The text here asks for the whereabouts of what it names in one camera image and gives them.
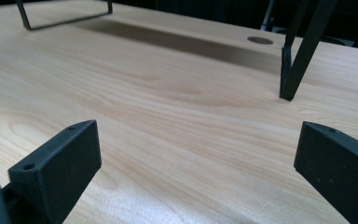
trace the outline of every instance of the table top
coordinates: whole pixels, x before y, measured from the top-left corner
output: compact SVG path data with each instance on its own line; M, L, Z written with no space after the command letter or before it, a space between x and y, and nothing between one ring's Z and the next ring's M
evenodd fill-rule
M36 25L106 4L26 9ZM346 222L293 162L304 120L358 139L358 49L320 43L287 102L279 98L283 35L113 9L28 32L17 7L0 7L2 187L17 161L96 119L103 167L65 223Z

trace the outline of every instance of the wooden table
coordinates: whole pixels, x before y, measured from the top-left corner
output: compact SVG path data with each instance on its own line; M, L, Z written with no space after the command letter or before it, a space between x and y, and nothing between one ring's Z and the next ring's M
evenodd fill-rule
M106 4L26 8L38 24ZM66 223L345 223L293 162L303 120L358 139L358 49L321 43L289 103L283 40L120 5L27 32L0 7L0 185L60 130L97 119L103 168Z

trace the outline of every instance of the light wood grain surface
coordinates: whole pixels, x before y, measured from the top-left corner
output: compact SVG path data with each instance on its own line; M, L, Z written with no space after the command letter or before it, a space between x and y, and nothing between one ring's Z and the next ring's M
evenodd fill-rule
M33 25L106 10L26 6ZM120 5L30 33L0 7L0 185L61 129L97 119L103 168L65 223L345 223L293 162L303 120L358 139L358 49L321 43L289 103L283 40Z

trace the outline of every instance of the hole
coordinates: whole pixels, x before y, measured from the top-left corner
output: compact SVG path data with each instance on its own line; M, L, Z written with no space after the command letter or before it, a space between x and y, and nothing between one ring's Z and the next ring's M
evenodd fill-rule
M31 170L32 168L34 168L34 163L26 164L22 167L24 170Z
M256 44L264 44L264 45L271 45L274 42L272 42L272 40L263 38L263 37L259 37L259 36L249 36L248 40L256 43Z
M332 132L332 133L339 133L339 131L336 130L336 129L330 129L329 131Z

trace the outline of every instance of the black bracket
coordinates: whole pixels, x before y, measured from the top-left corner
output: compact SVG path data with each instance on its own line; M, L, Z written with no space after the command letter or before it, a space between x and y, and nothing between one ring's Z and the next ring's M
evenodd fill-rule
M75 22L75 21L84 21L84 20L88 20L88 19L92 19L92 18L96 18L96 17L101 17L101 16L104 16L104 15L108 15L108 14L113 13L112 0L106 0L106 2L107 2L107 12L97 14L97 15L91 15L91 16L87 16L87 17L83 17L83 18L77 18L77 19L73 19L73 20L69 20L69 21L60 21L60 22L57 22L57 23L31 27L31 24L28 21L27 13L25 12L25 8L24 8L24 4L23 4L22 0L15 0L15 1L16 1L17 6L19 7L19 11L20 11L21 18L22 18L22 23L24 24L25 29L27 29L29 31L44 29L44 28L48 28L48 27L52 27L52 26L57 26L57 25L62 25L62 24L70 23L70 22Z
M358 140L304 122L295 167L342 216L358 223Z
M337 0L321 0L319 2L292 65L292 45L306 12L308 2L309 0L302 0L300 2L282 48L280 97L288 101L295 98L301 79L310 64L310 59L312 58L316 47L318 47L324 29L337 4Z
M101 165L95 120L64 129L8 170L0 223L63 223Z

